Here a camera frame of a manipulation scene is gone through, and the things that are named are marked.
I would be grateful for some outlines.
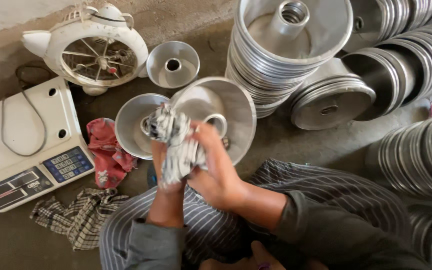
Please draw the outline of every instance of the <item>electric fan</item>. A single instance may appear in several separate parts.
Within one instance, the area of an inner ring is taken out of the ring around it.
[[[133,24],[130,14],[105,3],[75,10],[49,31],[23,32],[22,42],[56,74],[97,96],[147,77],[148,48]]]

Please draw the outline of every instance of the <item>striped pants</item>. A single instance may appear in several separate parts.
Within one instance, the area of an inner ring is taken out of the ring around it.
[[[377,184],[359,176],[333,169],[303,166],[268,159],[249,181],[256,186],[285,192],[298,190],[309,200],[339,206],[364,218],[374,227],[394,236],[410,239],[408,213],[401,200]],[[99,247],[103,270],[122,270],[129,247],[131,221],[146,218],[156,187],[131,198],[105,223]],[[262,237],[269,232],[242,218],[212,208],[187,186],[183,202],[184,223],[189,231],[183,261],[199,265],[207,259],[228,261],[241,249],[243,230],[249,228]]]

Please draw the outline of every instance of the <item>white rag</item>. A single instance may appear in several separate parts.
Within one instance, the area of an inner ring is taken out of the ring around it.
[[[194,129],[191,119],[182,112],[175,112],[164,103],[148,120],[149,137],[167,144],[166,158],[162,166],[162,179],[158,185],[166,188],[179,183],[195,166],[206,164],[204,149],[194,139],[188,138]]]

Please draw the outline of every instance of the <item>rag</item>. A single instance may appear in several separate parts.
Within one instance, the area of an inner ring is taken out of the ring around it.
[[[29,218],[53,232],[66,235],[73,250],[94,249],[99,245],[103,224],[127,199],[129,197],[118,194],[116,188],[86,188],[68,207],[54,196],[39,201]]]
[[[137,159],[123,150],[114,133],[114,121],[99,118],[86,125],[88,149],[96,157],[94,168],[96,185],[100,188],[117,187],[133,168]]]
[[[167,144],[166,158],[162,165],[162,179],[158,185],[166,188],[179,183],[195,166],[206,164],[204,149],[189,138],[195,131],[190,127],[191,119],[182,112],[175,112],[163,103],[147,119],[149,137]]]

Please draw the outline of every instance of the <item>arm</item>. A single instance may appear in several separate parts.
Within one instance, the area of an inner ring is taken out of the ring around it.
[[[161,177],[165,145],[152,142],[154,169]],[[125,269],[179,270],[186,229],[183,219],[185,183],[167,190],[159,189],[144,223],[133,220],[129,235],[129,252]]]
[[[305,255],[345,269],[429,269],[424,260],[357,215],[308,201],[301,192],[269,191],[243,182],[214,128],[203,124],[194,138],[206,150],[208,172],[188,184],[213,207],[263,226]]]

